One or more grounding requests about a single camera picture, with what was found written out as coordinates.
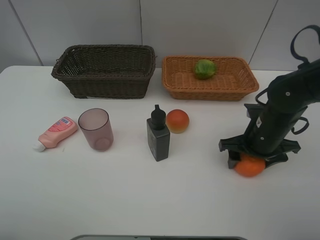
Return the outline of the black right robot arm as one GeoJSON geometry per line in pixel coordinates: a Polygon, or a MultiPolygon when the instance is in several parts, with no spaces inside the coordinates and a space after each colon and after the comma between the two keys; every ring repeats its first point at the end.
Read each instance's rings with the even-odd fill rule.
{"type": "Polygon", "coordinates": [[[219,150],[228,151],[229,169],[236,167],[241,154],[263,159],[268,168],[287,162],[289,152],[300,151],[297,141],[285,137],[289,132],[301,134],[310,125],[302,115],[308,105],[320,101],[319,60],[277,76],[261,93],[267,94],[267,103],[244,105],[250,118],[244,134],[219,141],[219,150]]]}

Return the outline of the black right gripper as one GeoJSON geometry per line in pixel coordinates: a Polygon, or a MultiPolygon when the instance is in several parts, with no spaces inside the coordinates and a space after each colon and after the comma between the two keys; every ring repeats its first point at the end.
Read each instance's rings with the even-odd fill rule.
{"type": "Polygon", "coordinates": [[[269,153],[262,153],[254,150],[245,143],[245,136],[238,135],[227,139],[221,139],[218,144],[219,151],[223,152],[228,150],[228,168],[234,169],[235,166],[241,161],[241,153],[265,159],[265,168],[269,168],[279,163],[288,161],[286,153],[293,152],[297,154],[300,151],[300,145],[297,141],[283,139],[275,150],[269,153]]]}

